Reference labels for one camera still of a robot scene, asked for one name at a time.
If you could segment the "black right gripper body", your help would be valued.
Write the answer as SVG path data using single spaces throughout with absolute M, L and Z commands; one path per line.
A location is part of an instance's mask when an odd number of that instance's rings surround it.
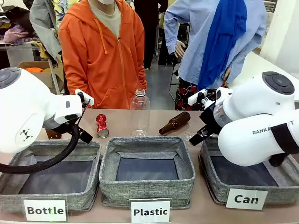
M 219 135 L 225 125 L 225 112 L 222 104 L 212 103 L 199 116 L 204 122 L 204 127 L 199 130 L 201 138 L 208 138 L 212 134 Z

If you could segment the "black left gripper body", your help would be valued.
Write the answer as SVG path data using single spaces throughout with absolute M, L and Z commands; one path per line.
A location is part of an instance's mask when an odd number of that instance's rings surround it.
M 76 130 L 78 135 L 80 135 L 81 129 L 78 125 L 80 121 L 81 121 L 81 116 L 67 121 L 66 122 L 66 133 L 73 135 L 75 133 L 74 130 Z

